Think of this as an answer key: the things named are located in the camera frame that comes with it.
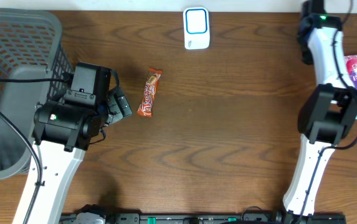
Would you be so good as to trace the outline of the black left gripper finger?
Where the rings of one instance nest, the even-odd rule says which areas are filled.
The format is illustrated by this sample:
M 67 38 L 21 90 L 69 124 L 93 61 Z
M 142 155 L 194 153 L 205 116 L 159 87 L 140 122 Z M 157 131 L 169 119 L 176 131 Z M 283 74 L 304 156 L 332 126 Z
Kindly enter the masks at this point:
M 114 96 L 108 96 L 108 119 L 107 124 L 113 124 L 123 119 L 123 115 L 119 104 L 117 103 Z
M 119 87 L 116 92 L 117 104 L 120 108 L 121 115 L 126 118 L 127 116 L 132 115 L 132 110 L 130 104 L 123 92 L 123 90 Z

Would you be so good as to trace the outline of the orange chocolate bar wrapper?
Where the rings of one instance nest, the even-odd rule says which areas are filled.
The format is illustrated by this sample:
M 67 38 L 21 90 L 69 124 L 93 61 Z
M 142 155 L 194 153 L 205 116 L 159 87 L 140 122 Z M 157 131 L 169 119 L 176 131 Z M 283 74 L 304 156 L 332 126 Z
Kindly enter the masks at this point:
M 148 77 L 146 79 L 146 83 L 143 91 L 143 99 L 137 110 L 138 115 L 145 116 L 145 117 L 152 117 L 152 109 L 154 105 L 155 94 L 157 92 L 159 80 L 162 74 L 163 74 L 162 70 L 149 68 Z

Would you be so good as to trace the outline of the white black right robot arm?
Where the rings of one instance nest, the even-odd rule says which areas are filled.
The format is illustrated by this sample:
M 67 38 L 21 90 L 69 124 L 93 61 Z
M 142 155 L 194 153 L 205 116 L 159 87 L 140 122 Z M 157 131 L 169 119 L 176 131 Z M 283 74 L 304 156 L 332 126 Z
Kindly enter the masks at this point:
M 316 88 L 300 109 L 297 128 L 300 153 L 290 187 L 283 196 L 285 223 L 311 223 L 315 199 L 331 155 L 346 146 L 357 116 L 357 89 L 348 78 L 343 26 L 348 18 L 329 15 L 324 0 L 302 3 L 297 40 L 302 61 L 315 69 Z

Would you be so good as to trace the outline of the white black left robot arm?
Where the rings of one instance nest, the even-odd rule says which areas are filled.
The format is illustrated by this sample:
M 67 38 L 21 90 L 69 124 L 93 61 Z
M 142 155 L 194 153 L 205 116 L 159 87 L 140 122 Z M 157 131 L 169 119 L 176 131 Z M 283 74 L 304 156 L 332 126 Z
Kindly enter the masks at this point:
M 34 113 L 34 143 L 14 223 L 58 223 L 71 181 L 91 139 L 132 114 L 111 68 L 80 62 L 62 96 Z

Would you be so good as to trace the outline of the white barcode scanner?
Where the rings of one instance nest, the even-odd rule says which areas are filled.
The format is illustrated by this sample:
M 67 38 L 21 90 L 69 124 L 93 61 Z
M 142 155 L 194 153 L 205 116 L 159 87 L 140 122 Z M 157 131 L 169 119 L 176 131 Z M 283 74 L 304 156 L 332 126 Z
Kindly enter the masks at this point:
M 205 7 L 189 7 L 183 12 L 184 47 L 201 50 L 210 44 L 209 11 Z

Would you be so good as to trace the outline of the grey plastic mesh basket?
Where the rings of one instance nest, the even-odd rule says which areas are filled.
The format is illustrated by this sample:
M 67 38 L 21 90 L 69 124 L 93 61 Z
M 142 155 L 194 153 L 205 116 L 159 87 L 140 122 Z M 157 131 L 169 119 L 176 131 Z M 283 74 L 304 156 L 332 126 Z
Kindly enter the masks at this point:
M 33 142 L 38 106 L 66 88 L 73 71 L 62 47 L 62 25 L 45 11 L 0 9 L 0 112 Z M 0 179 L 27 171 L 31 153 L 0 118 Z

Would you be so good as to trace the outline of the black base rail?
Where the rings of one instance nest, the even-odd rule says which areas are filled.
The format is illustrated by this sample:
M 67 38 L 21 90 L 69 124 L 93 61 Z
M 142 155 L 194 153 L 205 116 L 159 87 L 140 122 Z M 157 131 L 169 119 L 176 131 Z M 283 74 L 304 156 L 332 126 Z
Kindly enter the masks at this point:
M 157 214 L 157 213 L 109 213 L 96 205 L 86 205 L 77 213 L 63 214 L 60 224 L 104 223 L 104 224 L 241 224 L 241 223 L 337 223 L 345 224 L 346 217 L 340 213 L 316 213 L 300 216 L 283 210 L 262 210 L 252 206 L 241 214 Z

